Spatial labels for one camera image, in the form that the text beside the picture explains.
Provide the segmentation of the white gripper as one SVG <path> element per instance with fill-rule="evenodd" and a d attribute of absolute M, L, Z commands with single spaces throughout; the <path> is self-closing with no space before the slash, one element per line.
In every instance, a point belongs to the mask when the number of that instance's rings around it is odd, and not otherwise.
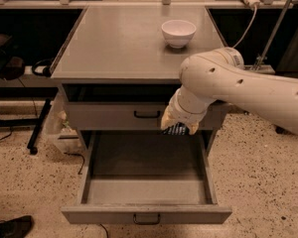
<path fill-rule="evenodd" d="M 161 129 L 166 130 L 177 123 L 183 123 L 189 128 L 189 134 L 195 135 L 208 108 L 208 98 L 197 98 L 196 96 L 184 98 L 175 94 L 161 118 Z"/>

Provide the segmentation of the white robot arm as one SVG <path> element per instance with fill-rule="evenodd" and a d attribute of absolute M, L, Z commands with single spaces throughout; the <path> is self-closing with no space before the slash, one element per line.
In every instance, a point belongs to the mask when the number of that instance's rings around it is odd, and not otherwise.
<path fill-rule="evenodd" d="M 209 106 L 217 100 L 298 135 L 298 79 L 261 74 L 243 68 L 241 54 L 220 48 L 186 58 L 180 67 L 181 87 L 166 107 L 161 128 L 183 123 L 195 134 Z"/>

